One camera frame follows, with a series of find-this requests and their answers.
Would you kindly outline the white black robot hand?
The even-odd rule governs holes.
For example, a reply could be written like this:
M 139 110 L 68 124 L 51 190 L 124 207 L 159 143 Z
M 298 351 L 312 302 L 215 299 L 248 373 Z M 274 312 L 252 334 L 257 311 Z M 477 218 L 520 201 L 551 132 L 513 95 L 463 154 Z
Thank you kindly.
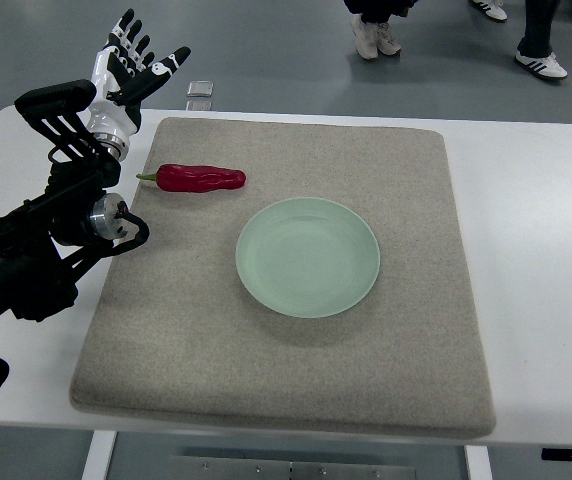
M 191 54 L 183 46 L 157 60 L 148 49 L 150 37 L 141 30 L 142 22 L 127 10 L 97 53 L 91 74 L 96 95 L 87 129 L 118 160 L 126 157 L 130 138 L 141 127 L 142 101 L 166 84 Z

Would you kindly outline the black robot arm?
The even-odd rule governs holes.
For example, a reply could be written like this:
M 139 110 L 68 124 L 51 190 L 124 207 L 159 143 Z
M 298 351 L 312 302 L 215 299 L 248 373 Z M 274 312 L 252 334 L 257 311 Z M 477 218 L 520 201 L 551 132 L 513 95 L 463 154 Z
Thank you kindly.
M 51 162 L 44 193 L 0 217 L 0 316 L 41 322 L 70 308 L 77 281 L 103 258 L 129 252 L 149 227 L 108 193 L 121 165 L 79 114 L 96 88 L 76 80 L 29 91 L 15 102 L 23 119 L 67 161 Z

